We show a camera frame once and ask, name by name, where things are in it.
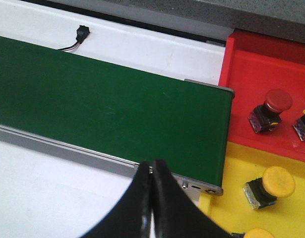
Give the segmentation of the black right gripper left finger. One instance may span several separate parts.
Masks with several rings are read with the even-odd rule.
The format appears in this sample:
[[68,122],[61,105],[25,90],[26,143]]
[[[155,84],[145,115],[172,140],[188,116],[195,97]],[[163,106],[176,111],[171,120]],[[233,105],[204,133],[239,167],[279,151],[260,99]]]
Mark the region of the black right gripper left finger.
[[135,176],[110,212],[83,238],[148,238],[151,227],[150,166],[139,164]]

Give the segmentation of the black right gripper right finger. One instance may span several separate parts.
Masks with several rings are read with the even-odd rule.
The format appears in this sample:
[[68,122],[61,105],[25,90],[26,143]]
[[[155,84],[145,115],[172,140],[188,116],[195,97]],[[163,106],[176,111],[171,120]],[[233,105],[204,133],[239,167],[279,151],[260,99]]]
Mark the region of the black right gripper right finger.
[[189,199],[165,161],[152,165],[151,205],[157,238],[230,238]]

